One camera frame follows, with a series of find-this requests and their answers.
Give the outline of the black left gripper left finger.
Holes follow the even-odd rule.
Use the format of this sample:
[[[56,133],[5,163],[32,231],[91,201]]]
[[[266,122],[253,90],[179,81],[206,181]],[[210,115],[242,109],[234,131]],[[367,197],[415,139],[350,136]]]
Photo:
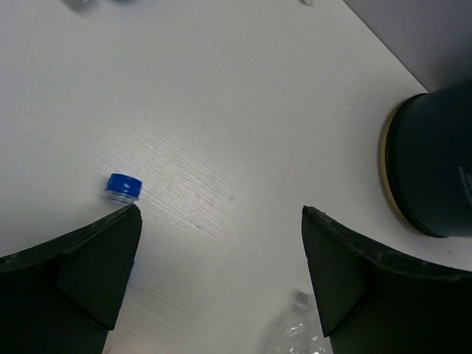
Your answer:
[[[101,353],[117,323],[142,233],[128,205],[1,258],[2,353]]]

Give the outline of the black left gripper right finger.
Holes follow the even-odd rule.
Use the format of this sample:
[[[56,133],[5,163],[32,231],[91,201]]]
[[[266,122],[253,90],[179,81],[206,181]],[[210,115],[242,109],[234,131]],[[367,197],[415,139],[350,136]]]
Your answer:
[[[404,254],[311,206],[302,240],[333,352],[471,351],[469,271]]]

